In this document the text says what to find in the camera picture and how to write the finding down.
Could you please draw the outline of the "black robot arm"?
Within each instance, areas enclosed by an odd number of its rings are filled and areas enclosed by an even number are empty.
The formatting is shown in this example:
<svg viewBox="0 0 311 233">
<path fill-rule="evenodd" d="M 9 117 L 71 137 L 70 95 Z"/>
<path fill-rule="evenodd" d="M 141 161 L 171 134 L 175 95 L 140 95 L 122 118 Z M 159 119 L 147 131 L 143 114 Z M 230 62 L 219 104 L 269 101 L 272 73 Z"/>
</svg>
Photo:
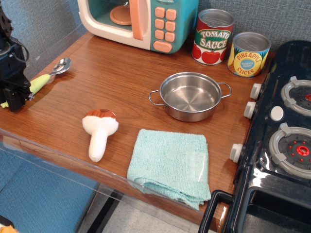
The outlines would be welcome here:
<svg viewBox="0 0 311 233">
<path fill-rule="evenodd" d="M 34 94 L 31 83 L 24 75 L 29 52 L 16 38 L 11 20 L 0 10 L 0 102 L 7 103 L 12 112 L 25 105 Z"/>
</svg>

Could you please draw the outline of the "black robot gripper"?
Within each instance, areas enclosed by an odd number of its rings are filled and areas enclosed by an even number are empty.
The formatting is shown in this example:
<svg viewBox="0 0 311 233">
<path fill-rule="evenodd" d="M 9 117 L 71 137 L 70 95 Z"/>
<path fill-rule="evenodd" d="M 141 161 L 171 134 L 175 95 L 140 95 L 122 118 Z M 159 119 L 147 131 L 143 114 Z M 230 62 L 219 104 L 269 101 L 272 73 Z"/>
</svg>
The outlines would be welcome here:
<svg viewBox="0 0 311 233">
<path fill-rule="evenodd" d="M 24 75 L 29 51 L 16 38 L 0 38 L 0 100 L 3 108 L 12 112 L 20 109 L 26 100 L 32 100 L 30 82 Z"/>
</svg>

